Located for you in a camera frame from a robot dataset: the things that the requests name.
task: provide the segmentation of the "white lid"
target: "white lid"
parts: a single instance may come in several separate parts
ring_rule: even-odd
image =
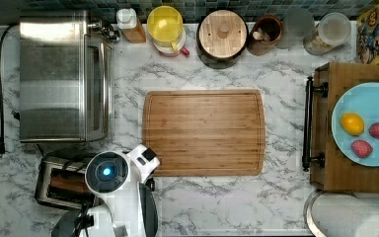
[[[137,26],[137,15],[134,9],[121,9],[116,12],[116,24],[120,29],[132,29]]]
[[[338,46],[346,42],[350,31],[350,21],[346,15],[341,13],[326,15],[318,26],[319,37],[331,46]]]

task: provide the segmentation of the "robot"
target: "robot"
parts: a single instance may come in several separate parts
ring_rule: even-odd
[[[105,151],[88,164],[85,182],[104,204],[67,212],[52,237],[154,237],[157,211],[145,185],[160,165],[156,154],[144,145],[131,152]]]

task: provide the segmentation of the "container lid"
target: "container lid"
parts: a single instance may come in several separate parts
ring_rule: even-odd
[[[120,29],[133,29],[137,26],[137,15],[134,9],[121,9],[116,12],[116,23]]]
[[[198,27],[198,46],[216,58],[229,58],[245,46],[248,29],[239,15],[228,10],[209,14]]]
[[[319,37],[331,46],[345,43],[349,39],[350,31],[350,21],[346,15],[341,13],[326,15],[318,26]]]

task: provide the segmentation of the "toaster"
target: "toaster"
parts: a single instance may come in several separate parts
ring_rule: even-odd
[[[92,153],[70,157],[53,152],[42,158],[39,165],[35,199],[39,204],[61,209],[81,209],[83,204],[94,205],[98,199],[88,190],[85,171],[95,156]]]

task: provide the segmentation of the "wooden tray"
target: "wooden tray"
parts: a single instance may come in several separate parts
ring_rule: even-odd
[[[325,167],[311,163],[310,182],[328,192],[379,194],[379,167],[365,167],[349,160],[332,136],[332,113],[350,88],[379,82],[379,65],[331,62],[315,70],[315,86],[329,84],[328,98],[314,96],[312,156],[325,153]]]

